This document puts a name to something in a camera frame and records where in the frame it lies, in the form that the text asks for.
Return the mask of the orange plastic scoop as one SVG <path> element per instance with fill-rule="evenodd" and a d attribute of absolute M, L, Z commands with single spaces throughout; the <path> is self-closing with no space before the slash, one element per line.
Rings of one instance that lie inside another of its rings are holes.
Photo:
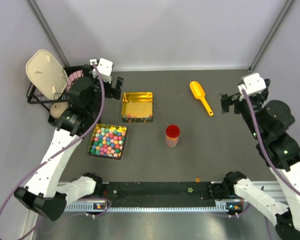
<path fill-rule="evenodd" d="M 198 101 L 200 101 L 205 108 L 207 114 L 212 117 L 214 115 L 214 112 L 212 111 L 210 105 L 208 104 L 206 100 L 206 93 L 204 89 L 202 88 L 201 84 L 197 81 L 191 81 L 189 84 L 190 90 L 194 96 L 194 98 Z"/>

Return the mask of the red round lid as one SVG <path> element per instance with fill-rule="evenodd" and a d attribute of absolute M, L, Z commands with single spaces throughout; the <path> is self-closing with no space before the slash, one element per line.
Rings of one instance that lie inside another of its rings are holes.
<path fill-rule="evenodd" d="M 177 125 L 172 124 L 166 128 L 165 134 L 167 137 L 177 138 L 180 135 L 180 129 Z"/>

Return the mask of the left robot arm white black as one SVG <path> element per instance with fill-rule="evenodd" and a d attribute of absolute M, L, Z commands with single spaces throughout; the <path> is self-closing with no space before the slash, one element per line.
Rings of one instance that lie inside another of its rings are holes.
<path fill-rule="evenodd" d="M 25 186 L 18 186 L 13 193 L 27 209 L 51 221 L 56 221 L 71 203 L 100 189 L 102 179 L 92 173 L 58 187 L 74 150 L 100 121 L 106 97 L 106 87 L 102 82 L 100 92 L 98 115 L 76 123 L 71 131 L 57 127 L 41 164 L 31 172 L 31 178 Z"/>

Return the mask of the clear plastic cup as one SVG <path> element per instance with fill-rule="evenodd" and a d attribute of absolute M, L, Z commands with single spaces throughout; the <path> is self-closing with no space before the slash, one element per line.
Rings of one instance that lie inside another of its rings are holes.
<path fill-rule="evenodd" d="M 168 135 L 165 136 L 164 143 L 169 148 L 175 148 L 179 144 L 180 138 L 177 137 L 170 137 Z"/>

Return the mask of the green tin translucent star candies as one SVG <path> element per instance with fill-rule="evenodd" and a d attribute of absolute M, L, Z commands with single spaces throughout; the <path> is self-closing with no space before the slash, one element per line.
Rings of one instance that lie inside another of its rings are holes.
<path fill-rule="evenodd" d="M 152 92 L 124 92 L 121 119 L 124 123 L 151 123 L 154 117 Z"/>

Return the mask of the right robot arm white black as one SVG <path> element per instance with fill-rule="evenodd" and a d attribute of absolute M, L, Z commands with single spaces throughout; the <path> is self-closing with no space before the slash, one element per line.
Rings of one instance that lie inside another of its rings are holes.
<path fill-rule="evenodd" d="M 286 203 L 276 201 L 239 171 L 229 172 L 222 186 L 229 196 L 248 201 L 262 213 L 282 240 L 300 240 L 300 147 L 287 133 L 295 118 L 283 101 L 267 100 L 270 82 L 258 73 L 244 76 L 238 93 L 221 96 L 221 107 L 227 113 L 233 106 L 234 113 L 242 116 Z"/>

